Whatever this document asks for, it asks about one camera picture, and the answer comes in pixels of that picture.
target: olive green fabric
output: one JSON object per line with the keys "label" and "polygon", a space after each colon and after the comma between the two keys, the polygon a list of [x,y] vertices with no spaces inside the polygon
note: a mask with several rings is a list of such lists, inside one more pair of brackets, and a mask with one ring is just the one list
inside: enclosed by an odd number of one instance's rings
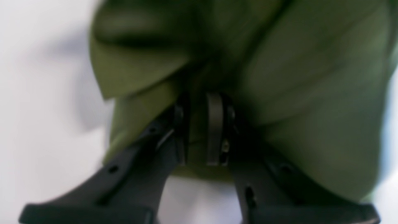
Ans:
{"label": "olive green fabric", "polygon": [[386,86],[396,66],[390,1],[119,1],[95,15],[91,59],[115,98],[106,163],[177,96],[193,96],[189,165],[174,175],[230,181],[206,167],[203,95],[228,93],[264,139],[332,192],[374,188]]}

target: white wall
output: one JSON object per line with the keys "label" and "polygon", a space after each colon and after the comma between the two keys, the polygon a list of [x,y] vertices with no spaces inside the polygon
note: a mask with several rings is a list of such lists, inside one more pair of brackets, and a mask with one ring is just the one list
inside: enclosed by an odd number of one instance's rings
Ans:
{"label": "white wall", "polygon": [[[56,197],[99,167],[112,103],[102,101],[88,59],[95,2],[0,0],[0,224],[17,223],[25,203]],[[380,189],[383,224],[398,223],[398,172]],[[173,178],[159,216],[162,224],[238,224],[240,212],[233,187]]]}

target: black clamp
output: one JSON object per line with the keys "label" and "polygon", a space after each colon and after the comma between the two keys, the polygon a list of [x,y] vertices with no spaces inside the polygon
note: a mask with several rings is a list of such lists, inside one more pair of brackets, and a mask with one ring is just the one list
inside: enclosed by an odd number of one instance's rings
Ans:
{"label": "black clamp", "polygon": [[[344,200],[261,141],[223,94],[209,94],[208,165],[225,165],[247,224],[378,224],[373,205]],[[171,171],[187,162],[189,97],[151,122],[138,140],[85,183],[27,205],[23,224],[153,224]]]}

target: mounting hole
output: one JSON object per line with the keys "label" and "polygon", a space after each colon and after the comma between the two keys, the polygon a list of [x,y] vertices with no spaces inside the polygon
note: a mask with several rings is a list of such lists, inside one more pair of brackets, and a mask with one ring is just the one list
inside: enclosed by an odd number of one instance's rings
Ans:
{"label": "mounting hole", "polygon": [[116,173],[119,170],[118,166],[112,166],[111,168],[109,168],[108,172],[109,173]]}
{"label": "mounting hole", "polygon": [[247,186],[245,189],[246,203],[249,208],[255,208],[257,206],[256,196],[251,186]]}
{"label": "mounting hole", "polygon": [[281,164],[281,166],[279,167],[281,169],[282,172],[284,172],[287,175],[292,175],[293,174],[293,168],[289,165],[289,164]]}

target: small hole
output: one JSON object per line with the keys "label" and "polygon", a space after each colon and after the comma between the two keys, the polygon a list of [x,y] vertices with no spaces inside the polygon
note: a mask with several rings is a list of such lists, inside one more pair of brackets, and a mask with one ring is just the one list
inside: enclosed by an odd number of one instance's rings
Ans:
{"label": "small hole", "polygon": [[250,186],[246,187],[245,190],[245,197],[246,197],[246,203],[249,208],[255,208],[257,206],[256,202],[256,197],[254,195],[254,191]]}
{"label": "small hole", "polygon": [[288,165],[288,164],[282,164],[280,166],[280,169],[281,169],[282,172],[284,172],[284,173],[286,173],[288,175],[292,175],[293,174],[293,168],[290,165]]}
{"label": "small hole", "polygon": [[112,166],[111,168],[109,168],[109,173],[116,173],[119,170],[118,166]]}

